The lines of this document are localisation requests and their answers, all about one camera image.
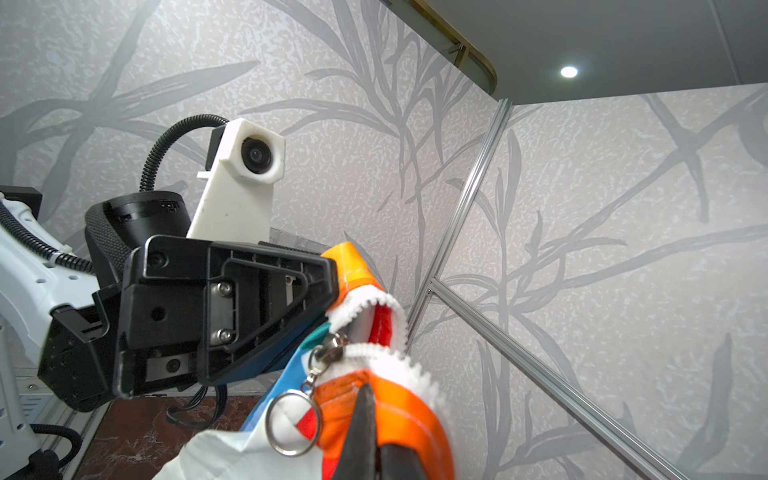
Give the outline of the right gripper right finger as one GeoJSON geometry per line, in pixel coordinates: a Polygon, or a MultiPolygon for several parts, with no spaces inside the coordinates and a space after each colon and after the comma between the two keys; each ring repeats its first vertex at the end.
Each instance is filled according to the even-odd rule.
{"type": "Polygon", "coordinates": [[[381,480],[427,480],[426,470],[418,454],[407,447],[385,444],[379,448],[381,480]]]}

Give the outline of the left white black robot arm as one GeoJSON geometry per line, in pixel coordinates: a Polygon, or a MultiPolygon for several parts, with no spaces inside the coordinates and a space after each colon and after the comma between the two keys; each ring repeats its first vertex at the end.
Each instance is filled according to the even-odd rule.
{"type": "Polygon", "coordinates": [[[88,258],[38,223],[41,194],[1,191],[1,317],[70,409],[170,389],[216,391],[283,369],[337,299],[334,261],[196,240],[183,198],[138,192],[91,207],[88,258]]]}

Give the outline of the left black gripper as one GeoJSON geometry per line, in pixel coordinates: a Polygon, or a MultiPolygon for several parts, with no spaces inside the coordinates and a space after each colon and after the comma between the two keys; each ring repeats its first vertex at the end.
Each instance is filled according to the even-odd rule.
{"type": "Polygon", "coordinates": [[[85,307],[51,312],[38,376],[66,405],[92,411],[196,380],[219,386],[284,368],[337,300],[336,262],[318,254],[155,235],[121,281],[85,307]],[[204,283],[207,273],[207,298],[204,283]]]}

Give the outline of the colourful rainbow kids jacket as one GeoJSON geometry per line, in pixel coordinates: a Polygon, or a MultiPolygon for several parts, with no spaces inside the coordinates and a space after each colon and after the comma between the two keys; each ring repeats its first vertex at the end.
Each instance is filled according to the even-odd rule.
{"type": "Polygon", "coordinates": [[[449,409],[405,351],[400,303],[355,246],[326,252],[339,294],[239,431],[194,436],[163,479],[453,479],[449,409]]]}

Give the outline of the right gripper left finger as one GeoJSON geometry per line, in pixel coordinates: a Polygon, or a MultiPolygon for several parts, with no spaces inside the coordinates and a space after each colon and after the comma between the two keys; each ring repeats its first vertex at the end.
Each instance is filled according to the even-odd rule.
{"type": "Polygon", "coordinates": [[[374,480],[377,477],[376,401],[370,384],[356,397],[333,480],[374,480]]]}

